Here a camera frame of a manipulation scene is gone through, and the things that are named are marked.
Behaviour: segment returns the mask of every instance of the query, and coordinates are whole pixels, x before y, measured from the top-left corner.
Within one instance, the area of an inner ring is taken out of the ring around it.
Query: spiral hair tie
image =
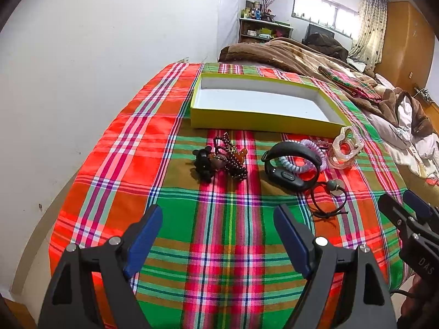
[[[320,147],[317,146],[313,141],[311,141],[311,140],[302,140],[300,142],[295,141],[295,140],[288,140],[288,141],[294,142],[294,143],[300,143],[300,144],[304,145],[305,147],[308,147],[309,149],[311,149],[322,160],[322,166],[320,167],[320,170],[324,171],[327,169],[328,163],[326,162],[326,156],[323,153],[323,151],[320,149]],[[305,164],[303,166],[297,166],[296,163],[294,162],[294,160],[292,162],[290,162],[288,160],[288,158],[285,156],[280,157],[279,160],[286,169],[288,169],[291,173],[295,173],[295,174],[302,174],[302,173],[306,173],[312,169],[314,169],[314,170],[316,169],[316,167],[309,160],[305,160]]]

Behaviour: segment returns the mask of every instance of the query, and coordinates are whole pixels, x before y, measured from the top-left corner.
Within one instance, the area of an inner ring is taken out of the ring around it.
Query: yellow box
[[[282,132],[335,138],[350,122],[319,88],[236,74],[203,73],[190,104],[194,128]]]
[[[261,28],[261,33],[264,35],[270,35],[271,34],[271,30],[269,30],[268,28]]]

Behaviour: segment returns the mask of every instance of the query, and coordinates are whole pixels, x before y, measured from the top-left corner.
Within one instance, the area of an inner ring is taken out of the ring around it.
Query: patterned curtain
[[[359,18],[361,28],[358,40],[349,52],[366,63],[366,69],[374,69],[381,62],[384,34],[387,23],[387,0],[360,0]]]

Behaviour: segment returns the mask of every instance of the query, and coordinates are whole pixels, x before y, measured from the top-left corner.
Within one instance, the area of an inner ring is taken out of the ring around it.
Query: cable
[[[419,297],[417,297],[413,293],[410,293],[410,292],[407,292],[407,291],[403,291],[403,290],[391,290],[390,294],[402,294],[403,296],[406,296],[408,298],[419,299]]]
[[[344,190],[344,188],[340,187],[338,184],[335,184],[335,186],[333,186],[332,183],[328,184],[329,182],[325,182],[325,181],[319,181],[316,184],[314,184],[311,187],[311,199],[313,201],[313,204],[315,205],[315,207],[317,208],[317,211],[312,211],[313,216],[318,217],[320,219],[329,219],[330,217],[334,217],[340,214],[348,214],[348,211],[341,211],[344,206],[346,205],[346,202],[348,201],[348,196],[346,194],[346,191]],[[314,197],[314,190],[319,187],[320,185],[322,186],[326,186],[327,189],[329,191],[332,190],[341,190],[343,192],[343,194],[345,195],[345,201],[343,202],[343,204],[341,206],[339,206],[337,209],[335,209],[334,211],[331,211],[329,213],[324,212],[318,205],[316,202],[316,199]]]

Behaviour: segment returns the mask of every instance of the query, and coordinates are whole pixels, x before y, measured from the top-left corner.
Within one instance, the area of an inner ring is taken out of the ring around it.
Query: black wristband
[[[270,161],[282,156],[296,156],[309,160],[317,169],[316,175],[311,180],[304,181],[284,168],[274,167]],[[300,143],[288,141],[274,145],[271,150],[264,153],[262,161],[269,180],[294,192],[304,192],[312,188],[319,179],[322,165],[320,157],[311,149]]]

